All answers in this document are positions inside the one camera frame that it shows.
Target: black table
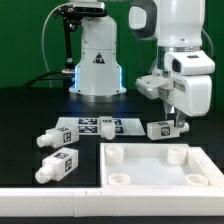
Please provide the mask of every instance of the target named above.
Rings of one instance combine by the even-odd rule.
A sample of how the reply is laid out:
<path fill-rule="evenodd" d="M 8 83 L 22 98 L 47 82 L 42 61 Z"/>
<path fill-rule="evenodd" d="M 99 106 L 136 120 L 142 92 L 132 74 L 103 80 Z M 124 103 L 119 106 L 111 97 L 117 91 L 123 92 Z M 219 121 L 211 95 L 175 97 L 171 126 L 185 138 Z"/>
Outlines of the black table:
<path fill-rule="evenodd" d="M 79 150 L 79 168 L 62 181 L 51 181 L 40 185 L 34 174 L 41 167 L 42 159 L 55 152 L 50 147 L 40 149 L 36 138 L 46 129 L 55 127 L 59 117 L 139 118 L 146 132 L 148 122 L 164 120 L 160 100 L 150 101 L 137 91 L 129 91 L 123 101 L 113 103 L 87 103 L 76 101 L 63 89 L 48 88 L 3 88 L 0 89 L 0 188 L 9 187 L 100 187 L 99 149 L 100 143 L 111 142 L 100 136 L 80 136 L 80 141 L 69 147 Z M 113 143 L 187 143 L 201 147 L 224 171 L 224 115 L 210 111 L 200 118 L 188 118 L 190 131 L 180 138 L 151 141 L 147 136 L 117 136 Z M 29 218 L 31 222 L 96 222 L 96 223 L 223 223 L 224 219 L 185 217 L 136 217 L 136 218 L 81 218 L 43 219 Z M 1 221 L 15 222 L 15 218 L 0 218 Z"/>

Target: white bottle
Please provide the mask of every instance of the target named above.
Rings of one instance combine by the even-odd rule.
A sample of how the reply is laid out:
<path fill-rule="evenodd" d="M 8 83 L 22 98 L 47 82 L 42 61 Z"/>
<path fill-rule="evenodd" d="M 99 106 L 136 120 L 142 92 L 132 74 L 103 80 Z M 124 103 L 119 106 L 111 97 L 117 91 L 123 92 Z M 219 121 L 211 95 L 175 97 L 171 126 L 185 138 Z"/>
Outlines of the white bottle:
<path fill-rule="evenodd" d="M 101 138 L 112 140 L 115 137 L 115 123 L 112 117 L 100 117 Z"/>
<path fill-rule="evenodd" d="M 37 138 L 37 145 L 39 147 L 52 146 L 53 148 L 59 148 L 77 141 L 79 141 L 78 126 L 65 125 L 47 130 L 45 135 Z"/>
<path fill-rule="evenodd" d="M 36 172 L 35 178 L 40 184 L 50 180 L 60 181 L 77 167 L 78 151 L 62 148 L 42 161 L 42 167 Z"/>
<path fill-rule="evenodd" d="M 147 124 L 147 135 L 152 140 L 180 137 L 180 133 L 188 132 L 189 124 L 185 123 L 183 128 L 174 126 L 174 121 L 161 121 Z"/>

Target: robot camera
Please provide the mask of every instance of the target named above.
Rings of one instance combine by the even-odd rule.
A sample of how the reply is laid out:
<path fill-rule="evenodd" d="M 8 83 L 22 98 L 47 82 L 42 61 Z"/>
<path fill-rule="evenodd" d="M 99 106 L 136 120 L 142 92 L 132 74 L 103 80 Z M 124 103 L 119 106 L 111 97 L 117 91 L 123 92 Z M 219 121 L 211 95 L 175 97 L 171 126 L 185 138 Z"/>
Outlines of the robot camera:
<path fill-rule="evenodd" d="M 103 17 L 107 15 L 103 2 L 76 2 L 73 8 L 76 14 L 82 16 Z"/>

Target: blue light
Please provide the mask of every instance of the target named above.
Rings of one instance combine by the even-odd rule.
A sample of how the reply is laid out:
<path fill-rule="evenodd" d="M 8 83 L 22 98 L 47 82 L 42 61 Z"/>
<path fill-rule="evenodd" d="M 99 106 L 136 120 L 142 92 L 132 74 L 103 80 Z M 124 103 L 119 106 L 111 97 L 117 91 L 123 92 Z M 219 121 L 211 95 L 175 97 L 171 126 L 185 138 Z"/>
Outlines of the blue light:
<path fill-rule="evenodd" d="M 77 88 L 77 75 L 78 75 L 78 66 L 75 66 L 75 78 L 74 78 L 74 88 Z"/>
<path fill-rule="evenodd" d="M 121 66 L 120 66 L 120 89 L 123 89 L 122 81 L 123 81 L 122 68 L 121 68 Z"/>

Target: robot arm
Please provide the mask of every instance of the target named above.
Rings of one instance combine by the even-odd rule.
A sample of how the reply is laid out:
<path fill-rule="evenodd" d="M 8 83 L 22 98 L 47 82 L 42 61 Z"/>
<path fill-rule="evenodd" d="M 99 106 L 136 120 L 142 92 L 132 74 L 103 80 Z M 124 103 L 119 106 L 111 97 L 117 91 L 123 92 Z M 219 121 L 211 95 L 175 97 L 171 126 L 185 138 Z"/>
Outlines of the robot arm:
<path fill-rule="evenodd" d="M 203 116 L 210 107 L 214 62 L 200 50 L 205 0 L 135 0 L 129 26 L 137 38 L 158 40 L 152 75 L 136 81 L 150 99 L 164 101 L 165 112 L 177 111 L 175 126 L 186 116 Z"/>

